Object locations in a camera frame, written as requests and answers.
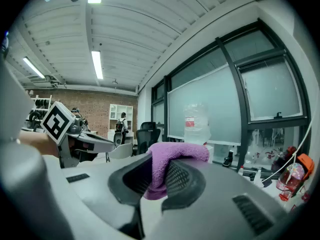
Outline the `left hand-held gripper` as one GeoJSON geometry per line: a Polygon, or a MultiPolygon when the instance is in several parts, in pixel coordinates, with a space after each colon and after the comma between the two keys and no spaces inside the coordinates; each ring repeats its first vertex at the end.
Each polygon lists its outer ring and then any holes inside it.
{"type": "Polygon", "coordinates": [[[109,153],[116,147],[114,142],[84,129],[85,121],[59,101],[53,103],[40,126],[56,144],[62,169],[92,162],[98,153],[109,153]]]}

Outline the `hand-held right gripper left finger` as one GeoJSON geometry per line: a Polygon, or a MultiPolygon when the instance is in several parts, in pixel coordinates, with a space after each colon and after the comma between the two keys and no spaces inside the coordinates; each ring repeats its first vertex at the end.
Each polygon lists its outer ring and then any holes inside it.
{"type": "Polygon", "coordinates": [[[151,182],[152,156],[148,154],[114,171],[108,178],[108,188],[119,203],[139,206],[151,182]]]}

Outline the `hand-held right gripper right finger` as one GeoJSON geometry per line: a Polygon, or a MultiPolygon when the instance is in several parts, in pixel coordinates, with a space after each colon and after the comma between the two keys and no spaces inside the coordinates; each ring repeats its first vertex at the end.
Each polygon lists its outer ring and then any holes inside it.
{"type": "Polygon", "coordinates": [[[181,160],[172,160],[164,174],[167,199],[162,203],[163,212],[185,209],[204,192],[206,180],[195,167],[181,160]]]}

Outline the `purple cloth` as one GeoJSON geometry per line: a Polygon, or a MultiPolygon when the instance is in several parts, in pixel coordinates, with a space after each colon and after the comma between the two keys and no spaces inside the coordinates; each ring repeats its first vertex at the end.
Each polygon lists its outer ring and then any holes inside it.
{"type": "Polygon", "coordinates": [[[152,144],[146,153],[152,156],[151,183],[144,194],[144,198],[150,201],[167,195],[165,173],[172,160],[191,157],[208,162],[210,158],[210,152],[204,145],[185,142],[157,142],[152,144]]]}

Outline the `white water dispenser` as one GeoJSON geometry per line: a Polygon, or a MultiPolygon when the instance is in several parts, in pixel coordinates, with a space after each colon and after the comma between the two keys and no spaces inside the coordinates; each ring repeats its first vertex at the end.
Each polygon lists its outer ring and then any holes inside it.
{"type": "Polygon", "coordinates": [[[214,146],[211,145],[205,145],[209,152],[209,158],[208,158],[208,163],[212,164],[213,163],[213,156],[214,156],[214,146]]]}

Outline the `person's left forearm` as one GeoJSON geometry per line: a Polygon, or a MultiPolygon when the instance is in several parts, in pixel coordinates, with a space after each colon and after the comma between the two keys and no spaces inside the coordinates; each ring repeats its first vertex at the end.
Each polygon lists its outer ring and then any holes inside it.
{"type": "Polygon", "coordinates": [[[21,130],[18,139],[22,144],[36,148],[41,155],[59,157],[56,143],[46,133],[21,130]]]}

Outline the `plastic-wrapped clear water jug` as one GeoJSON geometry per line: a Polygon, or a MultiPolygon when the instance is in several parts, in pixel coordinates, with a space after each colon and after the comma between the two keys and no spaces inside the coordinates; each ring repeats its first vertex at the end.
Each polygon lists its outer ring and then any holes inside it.
{"type": "Polygon", "coordinates": [[[184,142],[205,145],[211,137],[208,110],[203,103],[184,107],[184,142]]]}

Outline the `pink drinking bottle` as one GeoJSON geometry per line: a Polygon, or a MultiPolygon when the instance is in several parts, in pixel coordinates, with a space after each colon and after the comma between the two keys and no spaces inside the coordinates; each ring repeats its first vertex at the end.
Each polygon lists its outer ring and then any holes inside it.
{"type": "Polygon", "coordinates": [[[276,188],[281,191],[279,197],[287,202],[305,176],[303,166],[294,162],[287,166],[276,182],[276,188]]]}

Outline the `grey shell chair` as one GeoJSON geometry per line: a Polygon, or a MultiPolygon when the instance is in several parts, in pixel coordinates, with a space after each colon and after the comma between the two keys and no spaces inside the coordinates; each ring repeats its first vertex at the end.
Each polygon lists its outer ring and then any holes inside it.
{"type": "Polygon", "coordinates": [[[111,159],[125,159],[131,157],[133,153],[133,145],[131,143],[125,143],[117,146],[113,151],[106,152],[106,162],[110,162],[111,159]]]}

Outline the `white cabinet shelf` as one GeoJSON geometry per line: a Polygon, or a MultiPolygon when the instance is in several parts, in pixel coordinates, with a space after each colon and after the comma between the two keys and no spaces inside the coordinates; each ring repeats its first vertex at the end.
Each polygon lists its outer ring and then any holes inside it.
{"type": "Polygon", "coordinates": [[[109,129],[107,138],[112,141],[115,135],[115,126],[118,119],[121,118],[122,113],[126,113],[126,120],[128,124],[128,133],[126,134],[125,143],[134,143],[134,132],[133,132],[133,106],[110,104],[109,106],[109,129]]]}

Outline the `black office chair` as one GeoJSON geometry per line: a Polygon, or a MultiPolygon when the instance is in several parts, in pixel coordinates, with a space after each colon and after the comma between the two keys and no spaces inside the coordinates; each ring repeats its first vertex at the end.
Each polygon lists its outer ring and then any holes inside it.
{"type": "Polygon", "coordinates": [[[143,122],[136,131],[137,151],[136,154],[145,154],[150,146],[158,142],[161,130],[155,122],[143,122]]]}

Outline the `black bottle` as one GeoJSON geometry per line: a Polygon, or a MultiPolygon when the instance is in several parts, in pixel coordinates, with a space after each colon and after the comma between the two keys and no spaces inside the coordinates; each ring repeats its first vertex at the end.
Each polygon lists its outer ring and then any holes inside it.
{"type": "Polygon", "coordinates": [[[230,150],[228,152],[228,156],[224,158],[224,161],[222,163],[223,167],[229,168],[232,165],[232,163],[233,163],[233,155],[234,155],[234,152],[232,150],[230,150]]]}

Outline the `white storage rack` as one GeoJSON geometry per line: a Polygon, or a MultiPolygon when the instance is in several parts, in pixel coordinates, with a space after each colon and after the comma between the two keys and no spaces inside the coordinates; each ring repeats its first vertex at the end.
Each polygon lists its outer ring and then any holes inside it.
{"type": "Polygon", "coordinates": [[[21,130],[26,132],[44,133],[45,130],[41,127],[41,122],[53,105],[54,100],[52,95],[50,95],[49,98],[43,98],[36,95],[32,98],[32,101],[34,102],[34,106],[26,117],[21,130]]]}

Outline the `frosted window film sheet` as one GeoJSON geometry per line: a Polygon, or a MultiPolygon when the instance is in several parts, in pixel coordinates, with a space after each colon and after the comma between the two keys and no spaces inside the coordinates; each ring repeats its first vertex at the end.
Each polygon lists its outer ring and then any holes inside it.
{"type": "Polygon", "coordinates": [[[168,136],[183,139],[185,109],[203,105],[210,129],[209,143],[241,144],[241,111],[235,81],[228,64],[168,92],[168,136]]]}

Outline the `dark red bag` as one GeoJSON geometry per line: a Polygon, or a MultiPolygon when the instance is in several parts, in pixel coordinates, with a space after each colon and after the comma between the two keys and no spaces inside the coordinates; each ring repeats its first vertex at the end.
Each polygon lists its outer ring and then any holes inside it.
{"type": "Polygon", "coordinates": [[[297,150],[295,146],[289,146],[285,151],[276,155],[271,165],[271,171],[275,173],[292,157],[292,154],[297,150]]]}

